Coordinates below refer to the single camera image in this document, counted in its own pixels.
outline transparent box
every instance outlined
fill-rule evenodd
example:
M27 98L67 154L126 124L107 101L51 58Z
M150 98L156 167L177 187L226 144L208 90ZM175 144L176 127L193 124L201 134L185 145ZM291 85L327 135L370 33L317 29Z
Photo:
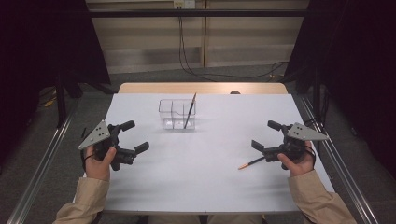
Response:
M195 106L196 102L191 107L191 99L161 100L159 112L163 129L195 129Z

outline white table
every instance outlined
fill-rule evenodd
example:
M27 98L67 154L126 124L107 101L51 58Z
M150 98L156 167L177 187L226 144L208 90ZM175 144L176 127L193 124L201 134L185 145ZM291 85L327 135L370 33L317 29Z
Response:
M303 123L287 94L198 94L196 129L163 130L161 99L190 99L192 94L116 94L107 124L130 119L136 126L120 133L120 146L132 149L149 141L133 165L111 173L106 212L131 214L224 214L297 211L280 162L260 161L237 168L262 154L254 139L277 147L283 134L266 126ZM329 191L332 184L319 158L315 166Z

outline sleeve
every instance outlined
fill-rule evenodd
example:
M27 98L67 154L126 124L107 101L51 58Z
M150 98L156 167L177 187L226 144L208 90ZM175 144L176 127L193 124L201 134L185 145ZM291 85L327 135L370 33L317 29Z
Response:
M314 223L356 223L337 193L328 192L317 172L289 178L291 196L296 205Z
M53 224L91 223L105 207L108 181L82 177L78 181L74 203L65 204Z

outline human hand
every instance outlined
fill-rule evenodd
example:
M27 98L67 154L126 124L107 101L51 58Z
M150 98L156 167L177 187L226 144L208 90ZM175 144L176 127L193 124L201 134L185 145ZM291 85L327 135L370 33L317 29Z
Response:
M310 142L305 142L306 150L311 151L312 145ZM303 175L314 170L314 158L305 152L303 157L298 161L291 161L285 154L277 154L277 158L290 170L290 177Z
M87 177L109 181L110 180L110 163L116 156L117 150L114 147L108 149L106 156L102 161L95 159L93 155L93 146L87 147L85 160L85 170Z

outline pencil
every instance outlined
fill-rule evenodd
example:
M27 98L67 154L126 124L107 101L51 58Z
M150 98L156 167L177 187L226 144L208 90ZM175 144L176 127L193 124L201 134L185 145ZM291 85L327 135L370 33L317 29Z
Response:
M238 170L242 170L242 169L244 169L244 168L247 168L249 165L252 165L252 164L254 164L254 163L258 162L258 161L262 161L262 160L264 160L264 159L265 159L265 157L261 157L261 158L258 158L257 160L254 160L254 161L250 161L250 162L248 162L248 163L245 163L245 164L239 166Z
M186 123L184 124L184 129L187 127L187 123L189 122L189 118L191 115L192 108L194 107L195 103L195 96L197 96L197 93L194 94L194 97L192 97L191 105L190 105L190 110L189 110L189 115L187 115Z

